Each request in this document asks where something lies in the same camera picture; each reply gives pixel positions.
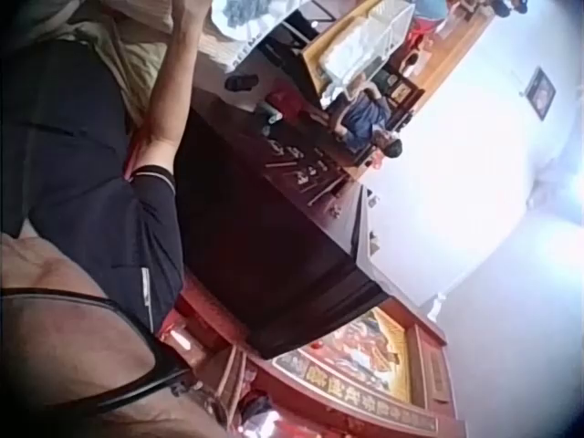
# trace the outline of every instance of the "black t-shirt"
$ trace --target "black t-shirt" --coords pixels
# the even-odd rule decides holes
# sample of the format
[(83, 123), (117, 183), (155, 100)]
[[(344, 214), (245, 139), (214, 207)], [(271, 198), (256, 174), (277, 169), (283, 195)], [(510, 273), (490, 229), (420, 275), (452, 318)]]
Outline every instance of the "black t-shirt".
[(28, 216), (157, 330), (183, 287), (172, 175), (147, 166), (123, 178), (120, 89), (88, 47), (43, 43), (2, 68), (2, 231), (17, 235)]

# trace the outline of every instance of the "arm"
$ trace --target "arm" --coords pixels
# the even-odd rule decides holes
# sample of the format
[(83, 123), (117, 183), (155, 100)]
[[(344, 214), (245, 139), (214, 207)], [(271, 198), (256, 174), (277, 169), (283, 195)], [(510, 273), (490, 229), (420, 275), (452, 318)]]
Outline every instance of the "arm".
[(350, 105), (351, 103), (347, 102), (345, 105), (339, 106), (335, 112), (331, 114), (330, 119), (328, 119), (328, 127), (332, 132), (339, 135), (340, 137), (344, 137), (348, 132), (347, 128), (345, 128), (341, 122), (343, 117), (345, 117), (345, 114), (347, 114)]
[(380, 89), (377, 88), (373, 82), (368, 82), (364, 88), (369, 98), (385, 113), (385, 118), (388, 120), (391, 116), (390, 105), (387, 99), (381, 94)]
[(172, 172), (191, 105), (194, 61), (209, 0), (173, 0), (172, 36), (137, 133), (135, 168), (154, 164)]
[(363, 91), (367, 93), (371, 100), (377, 101), (383, 97), (381, 95), (380, 89), (378, 89), (377, 85), (375, 85), (373, 82), (367, 82), (363, 88)]

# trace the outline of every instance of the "dark wooden cabinet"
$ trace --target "dark wooden cabinet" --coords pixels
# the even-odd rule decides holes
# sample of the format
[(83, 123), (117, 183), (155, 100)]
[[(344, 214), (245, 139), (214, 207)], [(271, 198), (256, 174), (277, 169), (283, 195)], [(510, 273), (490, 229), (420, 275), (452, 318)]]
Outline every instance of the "dark wooden cabinet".
[(356, 265), (357, 182), (283, 122), (269, 141), (259, 116), (202, 91), (193, 107), (175, 166), (184, 258), (253, 348), (274, 357), (387, 298)]

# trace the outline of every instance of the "painted image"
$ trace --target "painted image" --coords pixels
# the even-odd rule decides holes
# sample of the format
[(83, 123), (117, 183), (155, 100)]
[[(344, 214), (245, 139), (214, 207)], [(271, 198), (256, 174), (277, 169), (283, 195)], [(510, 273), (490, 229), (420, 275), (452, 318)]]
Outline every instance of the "painted image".
[(305, 349), (334, 370), (376, 391), (408, 401), (409, 373), (403, 328), (377, 308)]
[(529, 87), (527, 87), (526, 96), (531, 106), (536, 111), (540, 119), (544, 119), (548, 114), (551, 102), (556, 96), (556, 89), (541, 68), (537, 68)]

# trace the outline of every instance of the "picture frame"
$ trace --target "picture frame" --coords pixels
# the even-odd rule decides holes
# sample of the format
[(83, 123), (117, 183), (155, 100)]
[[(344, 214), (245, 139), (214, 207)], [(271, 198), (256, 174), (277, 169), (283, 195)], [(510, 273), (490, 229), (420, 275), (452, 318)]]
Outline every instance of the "picture frame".
[(537, 116), (544, 120), (556, 96), (556, 88), (541, 67), (536, 68), (527, 86), (525, 96)]

